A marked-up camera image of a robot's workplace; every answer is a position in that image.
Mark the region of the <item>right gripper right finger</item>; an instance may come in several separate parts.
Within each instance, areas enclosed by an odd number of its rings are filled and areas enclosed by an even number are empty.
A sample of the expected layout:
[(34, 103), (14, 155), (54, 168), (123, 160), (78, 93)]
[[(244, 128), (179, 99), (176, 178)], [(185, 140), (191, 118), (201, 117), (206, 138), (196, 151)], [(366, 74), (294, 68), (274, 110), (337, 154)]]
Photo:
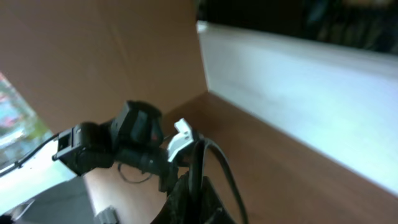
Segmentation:
[(207, 176), (204, 176), (201, 188), (200, 220), (203, 224), (236, 224)]

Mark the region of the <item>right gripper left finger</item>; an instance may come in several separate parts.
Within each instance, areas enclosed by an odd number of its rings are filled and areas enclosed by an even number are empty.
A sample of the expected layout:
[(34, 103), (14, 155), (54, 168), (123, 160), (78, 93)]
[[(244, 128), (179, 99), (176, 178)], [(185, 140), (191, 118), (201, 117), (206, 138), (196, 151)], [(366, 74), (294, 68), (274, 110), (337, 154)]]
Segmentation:
[(203, 223), (200, 201), (202, 187), (203, 174), (191, 177), (191, 173), (186, 172), (181, 175), (151, 224)]

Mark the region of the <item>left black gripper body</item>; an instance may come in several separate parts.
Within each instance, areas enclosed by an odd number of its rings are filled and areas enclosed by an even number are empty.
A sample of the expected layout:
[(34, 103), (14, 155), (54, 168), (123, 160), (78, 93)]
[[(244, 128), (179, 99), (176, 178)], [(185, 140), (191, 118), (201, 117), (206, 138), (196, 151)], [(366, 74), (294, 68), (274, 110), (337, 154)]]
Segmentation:
[(171, 193), (178, 181), (180, 167), (189, 167), (188, 159), (184, 155), (178, 155), (168, 161), (168, 154), (165, 149), (160, 149), (157, 156), (157, 175), (159, 176), (159, 191)]

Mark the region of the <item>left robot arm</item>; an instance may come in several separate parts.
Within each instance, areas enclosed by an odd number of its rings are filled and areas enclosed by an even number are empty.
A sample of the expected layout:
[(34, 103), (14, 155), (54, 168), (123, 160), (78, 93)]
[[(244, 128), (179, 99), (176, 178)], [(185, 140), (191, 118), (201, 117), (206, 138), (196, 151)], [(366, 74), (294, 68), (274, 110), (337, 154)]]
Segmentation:
[(114, 162), (126, 164), (158, 175), (160, 191), (171, 191), (177, 180), (174, 158), (193, 142), (193, 135), (181, 119), (175, 123), (177, 134), (166, 149), (161, 149), (161, 117), (161, 112), (148, 103), (127, 101), (117, 117), (107, 123), (81, 123), (56, 134), (58, 146), (51, 160), (79, 176), (95, 168), (110, 168)]

